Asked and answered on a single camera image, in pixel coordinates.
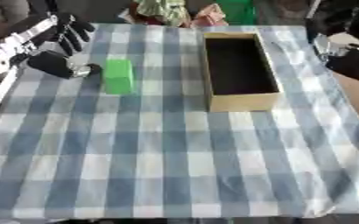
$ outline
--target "green cube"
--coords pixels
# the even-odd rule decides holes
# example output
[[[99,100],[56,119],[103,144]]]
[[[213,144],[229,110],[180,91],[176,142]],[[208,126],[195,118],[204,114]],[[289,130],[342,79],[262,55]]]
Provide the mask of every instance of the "green cube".
[[[132,64],[128,59],[108,59],[103,74],[105,92],[126,95],[133,92]]]

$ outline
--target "checkered tablecloth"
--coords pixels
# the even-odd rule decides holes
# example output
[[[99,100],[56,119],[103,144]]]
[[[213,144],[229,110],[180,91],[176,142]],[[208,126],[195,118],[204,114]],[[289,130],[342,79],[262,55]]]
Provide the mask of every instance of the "checkered tablecloth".
[[[359,213],[358,115],[304,28],[257,29],[270,112],[206,112],[199,31],[98,25],[75,60],[130,59],[131,95],[26,69],[0,112],[0,218]]]

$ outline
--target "green bag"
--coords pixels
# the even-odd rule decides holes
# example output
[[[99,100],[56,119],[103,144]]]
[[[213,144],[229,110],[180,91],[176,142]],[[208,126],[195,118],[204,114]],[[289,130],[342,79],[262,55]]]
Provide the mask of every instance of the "green bag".
[[[216,0],[230,25],[254,25],[256,10],[252,0]]]

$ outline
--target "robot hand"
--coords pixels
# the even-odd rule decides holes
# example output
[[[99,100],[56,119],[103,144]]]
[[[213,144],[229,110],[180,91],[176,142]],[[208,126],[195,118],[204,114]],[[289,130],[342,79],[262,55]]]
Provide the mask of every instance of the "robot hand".
[[[0,38],[0,103],[18,77],[18,66],[46,41],[58,42],[71,55],[81,50],[78,36],[88,41],[94,27],[69,13],[32,16],[13,25]]]
[[[346,32],[359,42],[359,0],[316,0],[307,21],[307,36],[329,69],[359,80],[359,45],[337,45],[329,36]]]
[[[79,39],[89,42],[88,33],[95,30],[93,25],[80,20],[77,16],[70,13],[55,13],[51,15],[51,18],[53,22],[56,20],[53,25],[45,31],[39,31],[37,36],[30,39],[37,48],[40,48],[47,41],[56,42],[60,44],[68,56],[72,56],[74,52],[82,50]],[[13,25],[4,36],[7,37],[12,33],[25,32],[47,19],[48,17],[40,15],[30,16]]]

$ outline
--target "open box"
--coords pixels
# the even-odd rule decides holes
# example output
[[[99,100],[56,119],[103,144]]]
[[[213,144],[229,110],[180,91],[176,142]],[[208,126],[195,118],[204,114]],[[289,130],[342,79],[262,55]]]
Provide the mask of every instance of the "open box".
[[[207,32],[205,89],[209,111],[269,110],[279,89],[255,32]]]

